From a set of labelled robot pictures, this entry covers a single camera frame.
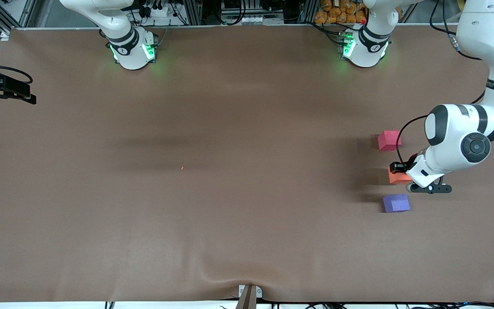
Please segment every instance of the power strip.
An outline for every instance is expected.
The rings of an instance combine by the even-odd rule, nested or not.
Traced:
[[[151,9],[151,17],[167,17],[169,13],[169,8],[167,6],[163,6],[163,9]]]

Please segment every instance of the metal bracket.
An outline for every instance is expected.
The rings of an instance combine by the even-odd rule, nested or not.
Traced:
[[[254,286],[256,289],[256,297],[257,298],[262,298],[262,289],[259,288],[258,286]],[[239,292],[238,292],[238,297],[241,297],[241,294],[243,294],[243,290],[245,290],[245,284],[239,285]]]
[[[8,41],[9,40],[9,35],[7,33],[1,33],[0,34],[1,41]]]
[[[262,297],[262,289],[255,285],[239,286],[239,301],[235,309],[256,309],[257,297]]]

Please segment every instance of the brown table surface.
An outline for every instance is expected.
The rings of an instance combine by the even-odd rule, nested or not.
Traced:
[[[494,301],[494,143],[400,214],[375,148],[486,65],[429,27],[393,39],[361,69],[309,26],[172,29],[131,72],[96,31],[12,31],[0,65],[38,104],[0,103],[0,301]]]

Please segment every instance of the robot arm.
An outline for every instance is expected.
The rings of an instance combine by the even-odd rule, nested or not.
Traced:
[[[141,69],[155,61],[157,43],[154,34],[133,26],[121,8],[134,0],[60,0],[63,6],[86,16],[100,27],[114,53],[115,60],[129,70]]]
[[[388,47],[388,39],[398,24],[396,7],[415,4],[422,0],[364,0],[369,9],[367,21],[363,25],[355,25],[346,32],[351,33],[349,48],[343,57],[353,64],[368,68],[376,65],[384,57]]]
[[[422,188],[481,163],[494,141],[494,0],[467,1],[457,38],[465,51],[489,66],[485,96],[480,104],[441,104],[429,113],[424,130],[430,146],[407,164],[407,174]]]

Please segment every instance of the black cable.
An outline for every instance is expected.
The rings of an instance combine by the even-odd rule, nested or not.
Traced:
[[[484,94],[485,94],[485,90],[484,90],[484,92],[482,92],[482,94],[480,94],[480,96],[478,96],[478,98],[476,100],[473,100],[472,102],[470,102],[470,104],[477,103],[479,100],[481,100],[484,97]]]
[[[447,22],[445,21],[445,0],[443,0],[443,6],[441,6],[441,16],[443,17],[443,25],[445,26],[445,31],[447,31],[447,33],[451,33],[449,32],[449,27],[447,26]]]
[[[135,14],[133,13],[133,9],[129,9],[129,12],[131,12],[131,16],[133,16],[133,20],[135,21],[135,26],[139,26],[139,22],[137,21],[137,18],[135,17]]]
[[[171,0],[170,4],[171,4],[171,8],[173,8],[173,12],[175,12],[177,14],[178,20],[180,20],[180,22],[182,24],[184,24],[184,26],[187,26],[188,23],[186,23],[186,20],[184,19],[184,17],[182,17],[182,14],[180,13],[180,10],[178,9],[178,6],[177,6],[175,0]]]
[[[245,2],[245,0],[241,0],[241,3],[243,4],[243,13],[241,13],[241,4],[239,6],[239,16],[238,16],[238,19],[235,20],[233,23],[231,24],[228,24],[226,23],[225,21],[223,21],[219,16],[218,16],[218,10],[216,10],[214,12],[214,17],[218,20],[219,23],[221,23],[222,25],[227,25],[227,26],[233,26],[233,25],[236,25],[238,24],[240,21],[243,20],[243,17],[245,17],[245,14],[247,13],[247,3]]]
[[[413,12],[415,11],[415,9],[417,8],[417,5],[419,4],[420,2],[417,2],[415,3],[415,5],[413,6],[413,8],[411,9],[411,11],[409,12],[409,15],[408,16],[405,16],[404,19],[402,20],[402,23],[406,23],[409,18],[411,17],[411,15],[413,15]]]
[[[471,303],[462,303],[459,305],[439,304],[439,307],[442,309],[453,309],[453,308],[460,309],[461,307],[470,306],[470,305],[494,307],[494,303],[484,303],[482,301],[474,301]],[[428,309],[428,308],[427,307],[412,307],[410,309]]]
[[[33,78],[32,76],[30,76],[30,74],[22,71],[22,70],[19,70],[19,69],[15,69],[15,68],[11,68],[11,67],[6,67],[4,65],[0,65],[0,69],[1,70],[8,70],[8,71],[13,71],[13,72],[17,72],[17,73],[20,73],[22,75],[24,75],[28,81],[27,82],[23,82],[24,84],[31,84],[33,82]]]
[[[325,35],[327,36],[327,39],[329,39],[329,41],[337,44],[337,45],[344,45],[343,43],[340,43],[339,41],[335,41],[331,35],[329,35],[329,33],[327,33],[327,31],[325,30],[325,27],[323,26],[323,24],[321,24],[321,28],[323,29],[323,33],[325,33]]]
[[[401,133],[405,130],[405,128],[410,125],[411,123],[419,120],[419,119],[424,119],[428,117],[428,115],[424,115],[424,116],[420,116],[420,117],[417,117],[417,118],[414,118],[414,119],[411,119],[409,122],[407,122],[404,127],[402,127],[402,129],[400,130],[400,133],[398,134],[398,138],[396,139],[396,151],[398,152],[398,158],[400,158],[400,163],[401,164],[404,164],[404,159],[401,157],[401,154],[400,154],[400,136],[401,136]]]
[[[476,58],[476,57],[472,57],[470,55],[467,55],[467,54],[464,54],[463,52],[461,51],[457,51],[457,53],[459,53],[459,55],[463,56],[463,57],[466,57],[468,59],[472,59],[472,60],[481,60],[480,58]]]
[[[449,31],[446,31],[446,30],[444,30],[444,29],[441,29],[441,28],[438,28],[438,27],[434,26],[434,24],[433,24],[432,20],[433,20],[433,18],[434,18],[434,14],[436,13],[436,10],[437,10],[437,5],[438,5],[439,3],[440,3],[440,0],[437,0],[437,1],[436,1],[436,5],[434,6],[434,9],[432,10],[432,13],[430,14],[430,27],[432,27],[433,29],[435,29],[435,30],[437,30],[437,31],[441,31],[441,32],[443,32],[443,33],[447,33],[447,34],[453,34],[453,35],[455,35],[455,33],[451,33],[451,32],[449,32]]]
[[[339,35],[339,33],[341,32],[341,31],[331,31],[331,30],[327,30],[327,29],[325,29],[325,28],[323,27],[323,24],[322,24],[322,26],[320,27],[320,26],[318,26],[316,23],[313,23],[313,22],[311,22],[311,21],[307,21],[307,22],[306,22],[306,24],[308,24],[308,25],[312,25],[312,26],[314,26],[316,29],[318,29],[319,31],[322,31],[322,32],[324,32],[324,33],[328,33],[328,34],[332,34],[332,35]],[[337,25],[339,25],[339,26],[343,26],[343,27],[348,28],[348,29],[352,29],[352,28],[350,28],[349,26],[346,26],[346,25],[343,25],[343,24],[337,24]]]

